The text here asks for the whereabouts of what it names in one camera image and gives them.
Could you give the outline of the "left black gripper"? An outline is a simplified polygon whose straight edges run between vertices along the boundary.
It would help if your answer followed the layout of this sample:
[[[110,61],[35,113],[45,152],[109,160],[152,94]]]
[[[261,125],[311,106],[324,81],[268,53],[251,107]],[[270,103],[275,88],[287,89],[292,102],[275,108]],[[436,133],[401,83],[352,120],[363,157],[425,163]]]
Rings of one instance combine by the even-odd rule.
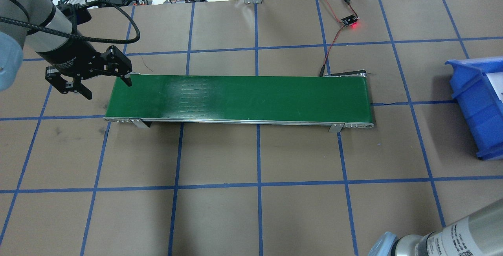
[[[115,45],[100,53],[89,42],[69,39],[55,50],[41,52],[40,57],[50,64],[45,80],[62,94],[79,93],[92,100],[92,91],[82,81],[100,75],[119,77],[132,86],[131,61]]]

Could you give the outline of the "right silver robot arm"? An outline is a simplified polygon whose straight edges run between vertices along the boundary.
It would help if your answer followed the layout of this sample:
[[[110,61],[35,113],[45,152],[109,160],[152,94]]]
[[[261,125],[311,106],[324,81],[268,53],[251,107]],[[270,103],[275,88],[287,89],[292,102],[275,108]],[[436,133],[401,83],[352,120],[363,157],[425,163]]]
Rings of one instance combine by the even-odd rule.
[[[398,238],[385,232],[370,256],[501,256],[503,201],[484,208],[430,234]]]

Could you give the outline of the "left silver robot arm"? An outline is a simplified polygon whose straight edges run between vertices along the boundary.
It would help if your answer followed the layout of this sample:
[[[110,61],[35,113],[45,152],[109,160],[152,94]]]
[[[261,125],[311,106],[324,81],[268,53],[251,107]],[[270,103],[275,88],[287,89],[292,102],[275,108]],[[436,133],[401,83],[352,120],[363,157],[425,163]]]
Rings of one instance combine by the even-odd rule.
[[[88,7],[114,7],[135,30],[133,39],[100,39],[83,36],[78,25],[90,19]],[[119,77],[132,86],[132,63],[117,47],[140,39],[131,16],[107,0],[70,5],[66,15],[52,0],[1,0],[1,90],[12,86],[22,65],[24,45],[29,45],[49,66],[45,80],[62,94],[78,93],[92,99],[83,80],[97,76]]]

